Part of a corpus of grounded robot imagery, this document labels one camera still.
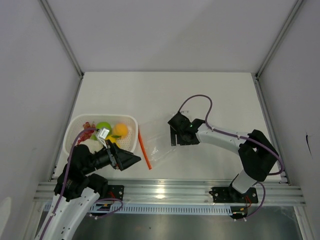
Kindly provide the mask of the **clear zip top bag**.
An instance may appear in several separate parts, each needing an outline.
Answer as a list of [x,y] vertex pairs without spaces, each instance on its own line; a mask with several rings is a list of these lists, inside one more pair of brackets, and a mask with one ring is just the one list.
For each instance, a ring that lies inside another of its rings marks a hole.
[[138,142],[149,170],[170,162],[176,151],[172,145],[168,119],[156,118],[138,126]]

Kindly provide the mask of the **white cauliflower with leaves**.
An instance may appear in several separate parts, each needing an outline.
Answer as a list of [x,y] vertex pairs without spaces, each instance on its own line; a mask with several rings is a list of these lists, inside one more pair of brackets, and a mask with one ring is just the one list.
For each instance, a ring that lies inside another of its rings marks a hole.
[[89,152],[94,154],[95,152],[100,151],[103,148],[103,145],[98,141],[94,140],[93,138],[89,137],[88,139],[82,141],[80,145],[85,145],[88,147]]

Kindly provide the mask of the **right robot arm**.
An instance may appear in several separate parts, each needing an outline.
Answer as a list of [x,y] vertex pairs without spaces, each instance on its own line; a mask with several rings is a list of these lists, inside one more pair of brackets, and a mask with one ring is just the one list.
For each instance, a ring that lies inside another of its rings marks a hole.
[[239,156],[242,171],[227,187],[212,187],[209,192],[215,203],[244,203],[249,198],[258,203],[254,184],[264,182],[278,160],[278,153],[259,130],[241,135],[238,132],[209,126],[202,119],[190,121],[178,112],[169,121],[172,146],[189,146],[200,143],[214,145]]

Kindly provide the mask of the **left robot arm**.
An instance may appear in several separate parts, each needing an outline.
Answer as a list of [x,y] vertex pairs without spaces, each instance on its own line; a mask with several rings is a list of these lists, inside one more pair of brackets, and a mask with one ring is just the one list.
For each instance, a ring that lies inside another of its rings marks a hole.
[[111,166],[124,171],[138,163],[141,157],[121,149],[110,140],[99,151],[90,152],[87,145],[73,145],[61,175],[57,179],[48,214],[35,236],[37,240],[70,240],[85,216],[98,202],[119,203],[111,214],[123,208],[122,198],[116,198],[108,180],[95,173]]

